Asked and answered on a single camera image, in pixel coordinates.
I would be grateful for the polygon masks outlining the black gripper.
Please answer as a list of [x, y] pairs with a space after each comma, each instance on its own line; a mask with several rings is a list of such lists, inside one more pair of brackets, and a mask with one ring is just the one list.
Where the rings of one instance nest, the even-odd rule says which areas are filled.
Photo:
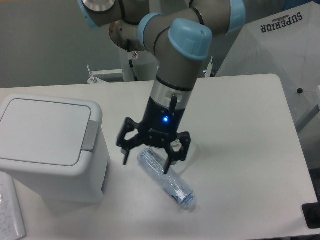
[[[140, 123], [126, 117], [116, 140], [116, 145], [124, 154], [123, 165], [127, 164], [130, 151], [141, 145], [165, 149], [167, 160], [163, 167], [164, 174], [168, 173], [172, 162], [185, 161], [191, 144], [191, 136], [188, 131], [178, 133], [184, 112], [184, 108], [178, 109], [178, 98], [173, 95], [168, 107], [149, 98]], [[126, 135], [134, 130], [137, 130], [138, 133], [126, 139]], [[171, 146], [175, 140], [179, 140], [181, 144], [178, 151]]]

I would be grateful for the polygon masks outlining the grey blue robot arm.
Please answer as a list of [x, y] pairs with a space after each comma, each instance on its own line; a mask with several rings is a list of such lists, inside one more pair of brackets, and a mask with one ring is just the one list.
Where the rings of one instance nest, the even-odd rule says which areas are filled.
[[152, 13], [147, 0], [80, 0], [78, 5], [93, 27], [117, 21], [137, 26], [141, 45], [158, 60], [143, 119], [126, 118], [116, 144], [126, 157], [141, 145], [164, 149], [167, 172], [173, 162], [187, 158], [191, 137], [178, 128], [212, 39], [244, 25], [244, 2], [192, 0], [187, 9], [170, 15]]

